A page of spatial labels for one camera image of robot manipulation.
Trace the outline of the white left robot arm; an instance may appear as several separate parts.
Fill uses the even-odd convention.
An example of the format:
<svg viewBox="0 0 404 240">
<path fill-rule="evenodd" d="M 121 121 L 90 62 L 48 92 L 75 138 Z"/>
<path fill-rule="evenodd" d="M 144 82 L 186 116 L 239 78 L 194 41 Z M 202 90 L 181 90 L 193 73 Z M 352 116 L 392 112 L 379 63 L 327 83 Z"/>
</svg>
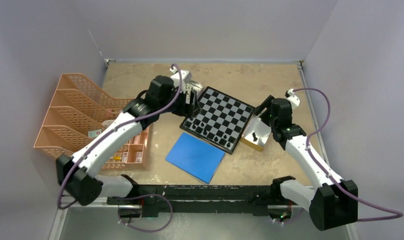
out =
<svg viewBox="0 0 404 240">
<path fill-rule="evenodd" d="M 60 155 L 56 170 L 61 192 L 67 191 L 76 202 L 86 206 L 98 197 L 119 197 L 134 204 L 139 191 L 127 176 L 98 177 L 103 165 L 120 147 L 140 134 L 164 113 L 192 118 L 199 112 L 197 91 L 191 86 L 192 75 L 180 70 L 172 76 L 156 76 L 147 90 L 131 100 L 99 136 L 71 156 Z"/>
</svg>

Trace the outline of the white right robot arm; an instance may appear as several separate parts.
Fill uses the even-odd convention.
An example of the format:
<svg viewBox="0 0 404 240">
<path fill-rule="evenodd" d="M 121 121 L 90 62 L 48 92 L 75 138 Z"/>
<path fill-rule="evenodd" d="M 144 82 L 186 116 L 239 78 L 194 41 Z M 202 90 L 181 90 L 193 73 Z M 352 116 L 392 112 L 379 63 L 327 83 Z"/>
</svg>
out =
<svg viewBox="0 0 404 240">
<path fill-rule="evenodd" d="M 287 98 L 270 95 L 254 112 L 269 126 L 273 139 L 296 160 L 312 184 L 309 188 L 292 176 L 276 178 L 270 196 L 278 204 L 289 200 L 301 206 L 320 231 L 354 223 L 358 219 L 358 203 L 345 192 L 356 196 L 358 187 L 354 181 L 343 180 L 334 172 L 312 147 L 305 131 L 292 122 L 293 109 L 299 103 L 295 95 Z"/>
</svg>

